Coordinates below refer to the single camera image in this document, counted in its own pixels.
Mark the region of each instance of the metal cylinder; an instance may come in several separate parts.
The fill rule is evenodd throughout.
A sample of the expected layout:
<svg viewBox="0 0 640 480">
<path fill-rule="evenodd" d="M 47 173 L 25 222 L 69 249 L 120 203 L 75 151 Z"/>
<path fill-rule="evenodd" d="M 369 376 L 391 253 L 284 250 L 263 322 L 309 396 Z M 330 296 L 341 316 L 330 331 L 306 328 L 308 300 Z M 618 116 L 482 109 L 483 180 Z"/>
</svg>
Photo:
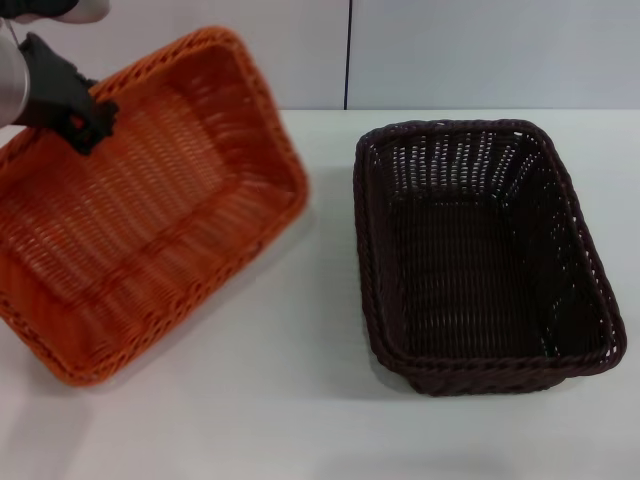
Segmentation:
<svg viewBox="0 0 640 480">
<path fill-rule="evenodd" d="M 29 68 L 13 42 L 0 36 L 0 127 L 12 124 L 29 99 Z"/>
</svg>

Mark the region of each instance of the robotic arm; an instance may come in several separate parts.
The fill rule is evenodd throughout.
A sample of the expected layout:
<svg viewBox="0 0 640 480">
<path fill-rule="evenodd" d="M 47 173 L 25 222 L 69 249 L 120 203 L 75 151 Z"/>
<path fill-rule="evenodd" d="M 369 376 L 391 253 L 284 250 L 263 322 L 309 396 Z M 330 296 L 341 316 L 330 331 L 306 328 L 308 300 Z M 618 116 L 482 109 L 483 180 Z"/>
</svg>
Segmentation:
<svg viewBox="0 0 640 480">
<path fill-rule="evenodd" d="M 92 23 L 109 9 L 109 0 L 0 0 L 0 22 L 46 17 Z M 113 103 L 95 104 L 91 85 L 37 35 L 29 33 L 19 46 L 0 36 L 0 127 L 52 128 L 78 152 L 89 154 L 112 134 L 117 112 Z"/>
</svg>

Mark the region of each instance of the basket bottom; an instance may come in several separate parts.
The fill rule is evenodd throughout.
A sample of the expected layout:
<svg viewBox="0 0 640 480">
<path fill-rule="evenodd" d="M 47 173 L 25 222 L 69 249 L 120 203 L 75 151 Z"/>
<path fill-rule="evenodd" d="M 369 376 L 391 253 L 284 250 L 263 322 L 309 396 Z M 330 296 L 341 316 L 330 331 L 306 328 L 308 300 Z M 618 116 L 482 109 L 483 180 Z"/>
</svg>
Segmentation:
<svg viewBox="0 0 640 480">
<path fill-rule="evenodd" d="M 391 218 L 404 285 L 402 343 L 408 354 L 548 355 L 542 312 L 514 232 L 495 204 L 405 198 L 393 205 Z"/>
</svg>

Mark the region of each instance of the basket rim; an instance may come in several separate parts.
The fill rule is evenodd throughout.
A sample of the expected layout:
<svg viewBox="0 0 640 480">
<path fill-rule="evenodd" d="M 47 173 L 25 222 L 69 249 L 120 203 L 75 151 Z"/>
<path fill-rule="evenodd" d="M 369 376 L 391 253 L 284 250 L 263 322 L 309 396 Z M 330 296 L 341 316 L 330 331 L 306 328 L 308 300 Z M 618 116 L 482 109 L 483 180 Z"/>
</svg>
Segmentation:
<svg viewBox="0 0 640 480">
<path fill-rule="evenodd" d="M 606 344 L 598 350 L 582 355 L 565 355 L 559 357 L 493 357 L 493 358 L 448 358 L 430 355 L 407 355 L 402 348 L 393 343 L 386 330 L 386 325 L 380 308 L 378 291 L 373 287 L 377 282 L 376 258 L 372 248 L 371 230 L 369 228 L 368 200 L 366 195 L 366 168 L 371 162 L 370 152 L 384 145 L 415 135 L 429 135 L 442 133 L 482 132 L 482 131 L 510 131 L 521 132 L 530 135 L 541 147 L 543 156 L 553 168 L 553 173 L 559 181 L 564 199 L 567 218 L 574 218 L 569 222 L 571 235 L 577 241 L 580 249 L 579 258 L 584 275 L 589 277 L 589 287 L 598 298 L 602 311 L 607 316 L 606 325 L 609 333 Z M 606 277 L 604 266 L 596 251 L 589 229 L 584 221 L 580 204 L 571 182 L 571 177 L 554 147 L 549 136 L 530 121 L 517 119 L 502 120 L 412 120 L 401 123 L 389 124 L 376 128 L 361 137 L 356 147 L 356 163 L 354 167 L 354 195 L 356 201 L 356 216 L 362 214 L 362 230 L 358 232 L 358 253 L 360 257 L 361 277 L 367 276 L 370 282 L 369 289 L 373 306 L 371 314 L 366 315 L 366 321 L 371 338 L 371 347 L 374 349 L 381 363 L 389 369 L 404 375 L 437 374 L 439 372 L 482 370 L 482 371 L 510 371 L 521 370 L 532 373 L 541 370 L 552 370 L 554 375 L 576 377 L 595 375 L 615 367 L 626 352 L 627 337 L 624 323 L 620 317 L 611 285 Z M 363 264 L 363 258 L 368 258 L 368 264 Z M 597 284 L 589 267 L 589 259 L 593 262 L 600 284 Z M 361 284 L 363 304 L 365 303 L 365 285 Z"/>
</svg>

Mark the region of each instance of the woven plastic basket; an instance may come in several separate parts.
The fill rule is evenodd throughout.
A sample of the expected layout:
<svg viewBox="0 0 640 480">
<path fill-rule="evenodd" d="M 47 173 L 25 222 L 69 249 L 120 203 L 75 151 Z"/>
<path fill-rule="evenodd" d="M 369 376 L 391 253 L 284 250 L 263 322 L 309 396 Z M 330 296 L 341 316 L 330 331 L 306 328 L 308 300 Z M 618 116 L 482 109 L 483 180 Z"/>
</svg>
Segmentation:
<svg viewBox="0 0 640 480">
<path fill-rule="evenodd" d="M 301 211 L 307 183 L 247 50 L 197 31 L 100 83 L 90 157 L 26 131 L 0 153 L 0 314 L 61 380 L 101 382 Z"/>
<path fill-rule="evenodd" d="M 615 297 L 549 137 L 408 122 L 359 142 L 362 305 L 380 363 L 431 395 L 519 393 L 613 368 Z"/>
</svg>

